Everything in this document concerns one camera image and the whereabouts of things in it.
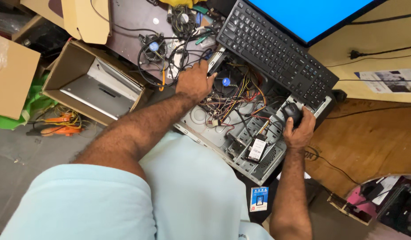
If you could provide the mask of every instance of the man's arm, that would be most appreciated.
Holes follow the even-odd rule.
[[[216,74],[207,78],[207,72],[205,60],[181,72],[174,96],[112,123],[73,163],[113,167],[146,180],[138,161],[174,123],[210,93]]]
[[[312,138],[315,117],[306,107],[302,110],[299,128],[293,130],[293,119],[289,117],[284,130],[287,153],[269,224],[270,234],[276,240],[312,240],[306,203],[304,148]]]

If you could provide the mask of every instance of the man's right hand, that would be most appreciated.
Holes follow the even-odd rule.
[[[305,106],[302,107],[303,118],[299,127],[293,130],[293,118],[287,119],[286,127],[284,129],[284,140],[287,149],[303,150],[313,136],[315,128],[315,116]]]
[[[197,62],[192,68],[187,68],[179,74],[179,81],[176,86],[176,93],[183,93],[189,98],[192,98],[195,103],[200,102],[211,92],[214,78],[217,73],[214,73],[207,78],[208,63],[202,60],[201,64]]]

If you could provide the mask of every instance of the computer mouse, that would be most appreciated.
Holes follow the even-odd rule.
[[[286,106],[284,106],[282,110],[285,120],[287,121],[289,117],[292,117],[294,128],[297,128],[302,121],[302,112],[299,110],[297,105],[294,102],[291,102],[289,104],[286,104]]]

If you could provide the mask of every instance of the keyboard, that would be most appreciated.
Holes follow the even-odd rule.
[[[317,109],[339,78],[242,0],[217,41]]]

